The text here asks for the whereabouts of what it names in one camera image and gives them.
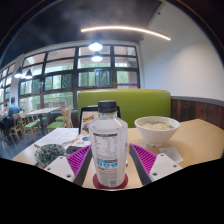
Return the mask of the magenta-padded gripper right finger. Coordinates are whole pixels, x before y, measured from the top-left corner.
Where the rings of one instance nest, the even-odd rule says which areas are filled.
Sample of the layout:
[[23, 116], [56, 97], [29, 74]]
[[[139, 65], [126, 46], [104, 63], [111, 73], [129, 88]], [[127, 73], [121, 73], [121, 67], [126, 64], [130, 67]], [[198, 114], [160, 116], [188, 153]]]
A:
[[135, 144], [130, 144], [129, 154], [136, 166], [140, 181], [147, 185], [182, 169], [166, 154], [158, 155]]

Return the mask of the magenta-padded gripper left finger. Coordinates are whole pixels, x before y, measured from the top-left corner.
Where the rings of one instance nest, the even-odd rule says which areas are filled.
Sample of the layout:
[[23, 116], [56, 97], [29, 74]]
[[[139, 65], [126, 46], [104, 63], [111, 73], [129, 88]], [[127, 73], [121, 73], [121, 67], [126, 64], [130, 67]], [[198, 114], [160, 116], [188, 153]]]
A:
[[84, 183], [91, 159], [91, 146], [88, 145], [67, 157], [57, 157], [45, 168], [45, 171], [81, 186]]

